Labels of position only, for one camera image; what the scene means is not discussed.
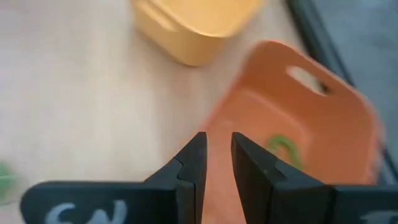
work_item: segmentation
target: orange plastic bin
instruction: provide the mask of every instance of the orange plastic bin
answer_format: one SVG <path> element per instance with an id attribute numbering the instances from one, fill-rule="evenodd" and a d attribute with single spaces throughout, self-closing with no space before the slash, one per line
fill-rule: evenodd
<path id="1" fill-rule="evenodd" d="M 329 90 L 319 94 L 288 75 L 300 67 Z M 275 134 L 294 142 L 303 171 L 326 184 L 374 182 L 380 128 L 372 106 L 313 60 L 277 42 L 258 44 L 240 77 L 205 124 L 208 174 L 203 223 L 245 223 L 231 160 L 231 134 L 265 146 Z M 287 153 L 278 157 L 290 163 Z"/>
<path id="2" fill-rule="evenodd" d="M 135 23 L 171 56 L 187 65 L 212 59 L 262 0 L 130 0 Z"/>

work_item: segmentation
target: table surface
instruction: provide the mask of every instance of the table surface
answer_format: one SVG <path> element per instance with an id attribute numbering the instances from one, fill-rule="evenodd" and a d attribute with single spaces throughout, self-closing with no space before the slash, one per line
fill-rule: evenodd
<path id="1" fill-rule="evenodd" d="M 144 180 L 198 131 L 254 43 L 302 49 L 281 0 L 198 68 L 137 31 L 127 0 L 2 0 L 0 30 L 0 160 L 27 186 Z M 0 217 L 22 223 L 17 203 Z"/>

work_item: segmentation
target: yellow container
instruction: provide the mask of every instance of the yellow container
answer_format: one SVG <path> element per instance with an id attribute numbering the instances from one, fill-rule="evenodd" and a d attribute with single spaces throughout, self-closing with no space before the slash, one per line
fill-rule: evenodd
<path id="1" fill-rule="evenodd" d="M 179 62 L 202 65 L 237 33 L 261 0 L 131 0 L 138 28 Z"/>

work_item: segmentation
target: white countertop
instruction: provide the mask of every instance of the white countertop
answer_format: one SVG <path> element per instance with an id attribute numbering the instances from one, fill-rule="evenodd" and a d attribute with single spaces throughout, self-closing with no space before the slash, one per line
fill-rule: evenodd
<path id="1" fill-rule="evenodd" d="M 135 30 L 127 0 L 0 2 L 0 160 L 44 180 L 144 180 L 198 131 L 258 40 L 299 46 L 272 0 L 204 67 Z M 2 223 L 22 223 L 18 204 Z"/>

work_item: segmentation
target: green object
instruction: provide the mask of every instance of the green object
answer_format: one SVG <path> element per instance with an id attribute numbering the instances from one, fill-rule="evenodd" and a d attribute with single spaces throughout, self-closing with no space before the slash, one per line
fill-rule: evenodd
<path id="1" fill-rule="evenodd" d="M 279 146 L 286 148 L 290 163 L 297 169 L 302 170 L 303 164 L 300 160 L 299 152 L 294 142 L 283 134 L 275 134 L 268 139 L 266 149 L 277 155 Z"/>
<path id="2" fill-rule="evenodd" d="M 10 191 L 14 181 L 14 175 L 11 173 L 8 164 L 0 162 L 0 203 L 6 198 L 6 195 Z"/>

